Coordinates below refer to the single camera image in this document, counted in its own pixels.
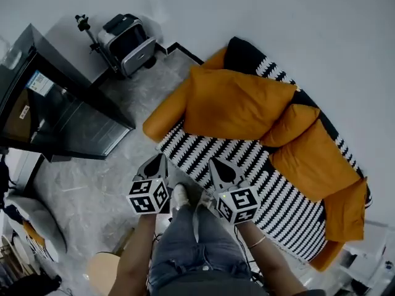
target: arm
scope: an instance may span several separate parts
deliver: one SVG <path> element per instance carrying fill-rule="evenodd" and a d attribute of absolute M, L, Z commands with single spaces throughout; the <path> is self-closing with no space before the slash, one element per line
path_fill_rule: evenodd
<path fill-rule="evenodd" d="M 143 296 L 146 293 L 149 259 L 156 215 L 142 215 L 119 260 L 117 278 L 109 296 Z"/>
<path fill-rule="evenodd" d="M 262 237 L 262 231 L 248 221 L 237 225 L 246 245 L 254 245 Z M 250 249 L 265 281 L 276 296 L 292 296 L 305 291 L 305 287 L 292 273 L 286 260 L 268 238 Z"/>

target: person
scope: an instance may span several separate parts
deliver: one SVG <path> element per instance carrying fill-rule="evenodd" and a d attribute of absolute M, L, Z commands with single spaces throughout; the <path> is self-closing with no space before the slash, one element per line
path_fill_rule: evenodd
<path fill-rule="evenodd" d="M 123 252 L 109 296 L 143 296 L 146 281 L 152 296 L 267 295 L 251 281 L 241 249 L 229 232 L 203 205 L 198 205 L 198 242 L 193 230 L 194 207 L 186 189 L 177 184 L 171 206 L 178 209 L 153 253 L 155 215 L 142 215 Z M 265 283 L 277 296 L 321 296 L 322 290 L 306 290 L 290 270 L 282 254 L 262 231 L 248 221 L 237 225 L 262 272 Z"/>

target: leg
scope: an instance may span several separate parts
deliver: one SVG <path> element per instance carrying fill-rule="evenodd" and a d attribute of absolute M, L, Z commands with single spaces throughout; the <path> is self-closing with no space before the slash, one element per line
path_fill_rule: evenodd
<path fill-rule="evenodd" d="M 160 238 L 153 260 L 156 259 L 156 255 L 163 255 L 171 250 L 183 250 L 185 247 L 196 245 L 192 226 L 193 212 L 194 209 L 189 205 L 184 205 L 179 209 L 170 226 Z"/>
<path fill-rule="evenodd" d="M 217 217 L 204 206 L 197 208 L 199 243 L 206 248 L 206 257 L 214 269 L 244 278 L 250 277 L 248 265 L 238 243 L 223 228 Z"/>
<path fill-rule="evenodd" d="M 151 291 L 179 276 L 186 266 L 193 264 L 198 250 L 192 225 L 194 209 L 188 203 L 183 186 L 174 188 L 173 199 L 181 207 L 153 253 L 149 271 Z"/>

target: wooden stool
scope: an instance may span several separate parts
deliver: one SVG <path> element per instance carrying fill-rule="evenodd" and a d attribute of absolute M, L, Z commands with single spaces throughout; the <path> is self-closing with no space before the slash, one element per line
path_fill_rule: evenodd
<path fill-rule="evenodd" d="M 120 240 L 113 252 L 99 252 L 88 261 L 86 273 L 93 289 L 107 296 L 117 277 L 117 268 L 120 256 L 129 243 L 134 229 L 128 231 Z"/>

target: sneaker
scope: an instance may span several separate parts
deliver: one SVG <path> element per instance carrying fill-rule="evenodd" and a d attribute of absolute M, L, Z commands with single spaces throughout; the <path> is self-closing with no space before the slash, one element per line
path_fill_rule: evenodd
<path fill-rule="evenodd" d="M 200 205 L 206 207 L 214 216 L 220 218 L 221 215 L 216 209 L 217 201 L 215 200 L 214 196 L 207 191 L 202 192 L 202 196 L 200 197 L 199 203 L 197 203 L 197 207 Z"/>
<path fill-rule="evenodd" d="M 178 183 L 172 192 L 170 199 L 170 208 L 179 210 L 181 206 L 189 205 L 188 195 L 184 185 Z"/>

